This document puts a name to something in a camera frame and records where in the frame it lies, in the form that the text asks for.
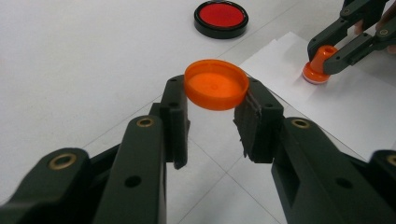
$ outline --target orange cap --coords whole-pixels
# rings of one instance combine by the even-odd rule
[[[303,69],[303,77],[312,84],[323,84],[329,80],[330,75],[323,73],[323,63],[337,52],[337,48],[324,45],[315,54],[312,62],[307,63]]]
[[[220,60],[201,60],[184,73],[184,90],[196,105],[227,110],[239,105],[248,90],[248,77],[239,67]]]

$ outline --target white surface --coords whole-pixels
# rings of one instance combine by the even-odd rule
[[[288,33],[241,67],[364,159],[369,160],[375,150],[392,148],[396,140],[394,55],[380,52],[363,60],[384,65],[381,75],[348,67],[326,84],[312,85],[301,76],[308,62],[307,44]]]
[[[342,5],[238,0],[247,32],[215,40],[193,27],[201,3],[0,0],[0,202],[52,150],[82,147],[93,156],[119,143],[129,120],[147,114],[165,80],[190,63],[240,64],[288,32],[308,40]],[[392,71],[383,65],[358,64]],[[282,104],[285,115],[300,115]],[[286,223],[269,166],[242,157],[232,111],[189,107],[189,163],[179,171],[168,164],[168,223]]]

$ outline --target orange cylinder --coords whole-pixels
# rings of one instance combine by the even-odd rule
[[[312,84],[323,84],[329,80],[330,75],[323,73],[323,63],[337,52],[337,48],[325,45],[318,49],[312,62],[308,62],[303,69],[303,77]]]

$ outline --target brass insert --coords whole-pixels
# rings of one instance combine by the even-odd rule
[[[381,30],[379,33],[381,35],[387,35],[388,34],[388,30]]]
[[[143,118],[143,119],[138,120],[136,124],[137,124],[137,126],[139,126],[141,128],[147,128],[154,124],[154,119]]]
[[[388,156],[387,156],[387,161],[388,161],[390,164],[396,166],[396,155],[388,155]]]
[[[301,129],[308,129],[310,126],[310,124],[303,119],[294,119],[291,121],[291,123],[297,128]]]
[[[49,162],[49,168],[52,170],[62,170],[71,166],[77,160],[77,156],[73,153],[64,153]]]

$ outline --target white paper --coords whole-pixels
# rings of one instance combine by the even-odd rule
[[[241,67],[364,159],[369,160],[375,150],[392,148],[396,140],[396,58],[375,52],[331,76],[327,84],[312,85],[301,76],[308,62],[307,44],[288,33]]]

